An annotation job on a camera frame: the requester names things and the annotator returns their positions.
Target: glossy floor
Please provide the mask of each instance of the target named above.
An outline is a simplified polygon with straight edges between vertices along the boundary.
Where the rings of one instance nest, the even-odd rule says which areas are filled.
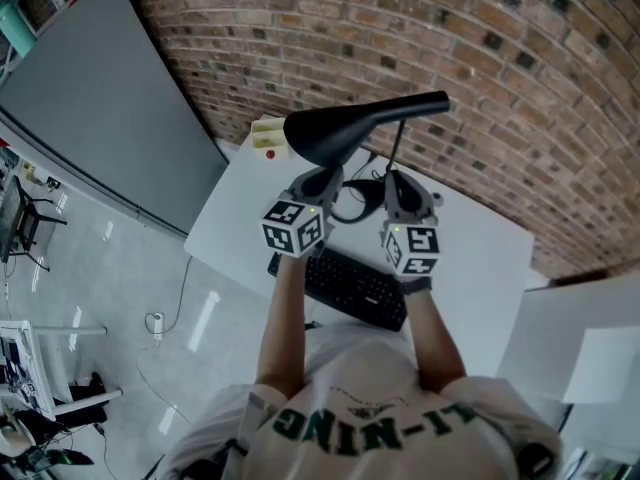
[[[52,195],[69,224],[53,230],[51,272],[18,258],[8,310],[36,325],[108,328],[106,336],[66,338],[65,364],[81,384],[97,371],[107,389],[122,388],[106,407],[107,461],[118,480],[140,479],[188,424],[145,385],[136,359],[154,389],[193,421],[219,388],[253,380],[268,300],[193,259],[178,322],[155,350],[144,318],[159,312],[167,325],[174,321],[189,258],[182,242],[64,187]],[[68,448],[71,439],[60,444]],[[56,466],[56,476],[111,478],[92,427],[74,435],[73,446],[95,466]]]

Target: chair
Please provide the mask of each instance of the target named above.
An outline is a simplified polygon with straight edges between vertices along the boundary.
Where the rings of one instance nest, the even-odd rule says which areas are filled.
[[[16,236],[20,241],[20,245],[22,245],[23,252],[18,253],[16,255],[25,255],[29,259],[31,259],[31,261],[33,261],[36,265],[38,265],[40,268],[46,270],[47,272],[50,272],[51,269],[40,264],[33,256],[31,256],[29,251],[31,251],[32,245],[37,245],[37,243],[34,241],[34,238],[36,236],[36,231],[38,230],[38,225],[40,224],[40,222],[55,222],[58,224],[64,224],[65,226],[67,225],[67,222],[64,220],[55,219],[53,217],[47,217],[46,215],[42,215],[38,213],[38,210],[36,209],[36,206],[34,203],[42,201],[42,202],[55,204],[53,200],[34,199],[33,197],[31,197],[29,194],[25,192],[25,190],[20,185],[20,182],[18,180],[16,181],[18,182],[18,190],[20,192],[20,197],[27,203],[24,209],[24,213],[22,215],[22,221],[20,222],[20,225],[18,226],[18,230],[16,232]]]

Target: power strip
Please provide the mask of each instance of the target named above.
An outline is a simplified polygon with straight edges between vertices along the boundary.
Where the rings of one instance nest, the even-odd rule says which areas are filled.
[[[153,337],[158,341],[162,341],[164,332],[164,313],[153,314]]]

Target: white cable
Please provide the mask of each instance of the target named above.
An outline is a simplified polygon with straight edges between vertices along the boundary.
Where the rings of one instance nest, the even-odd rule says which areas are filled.
[[[136,355],[136,369],[138,370],[138,374],[140,375],[140,378],[143,380],[143,382],[147,385],[147,387],[153,392],[154,395],[156,395],[160,400],[162,400],[165,404],[167,404],[174,411],[176,411],[182,417],[182,419],[184,421],[186,421],[189,425],[192,425],[192,423],[189,420],[189,418],[187,418],[184,414],[182,414],[176,408],[175,405],[173,405],[172,403],[167,401],[160,393],[158,393],[155,389],[153,389],[153,386],[151,384],[149,384],[149,381],[147,380],[147,378],[142,373],[142,370],[140,370],[140,365],[138,363],[138,359],[140,358],[140,354],[142,354],[142,352],[156,351],[156,350],[158,350],[159,346],[160,346],[160,342],[158,342],[155,347],[143,348],[142,350],[138,351],[138,354]]]
[[[189,273],[189,266],[191,265],[191,260],[193,256],[189,256],[189,260],[187,261],[187,266],[184,269],[184,277],[182,278],[182,287],[180,288],[180,299],[178,300],[178,311],[176,311],[176,318],[173,320],[173,323],[164,329],[162,332],[154,332],[149,328],[149,324],[147,324],[147,317],[154,316],[153,313],[147,313],[144,315],[144,327],[149,334],[153,334],[153,336],[163,336],[167,334],[169,331],[173,330],[173,328],[178,323],[178,319],[180,318],[180,311],[182,311],[182,297],[184,296],[184,285],[187,282],[187,274]]]
[[[16,263],[14,263],[13,270],[11,271],[10,275],[7,275],[7,264],[8,263],[4,264],[4,300],[6,302],[6,308],[7,308],[7,313],[9,314],[9,320],[13,320],[13,316],[11,315],[11,310],[9,309],[9,278],[16,271]]]

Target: black keyboard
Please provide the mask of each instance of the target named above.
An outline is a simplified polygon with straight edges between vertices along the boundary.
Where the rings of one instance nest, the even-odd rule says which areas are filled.
[[[279,265],[280,254],[275,253],[268,272],[275,276]],[[390,331],[399,331],[407,317],[393,276],[331,249],[309,258],[304,291],[342,313]]]

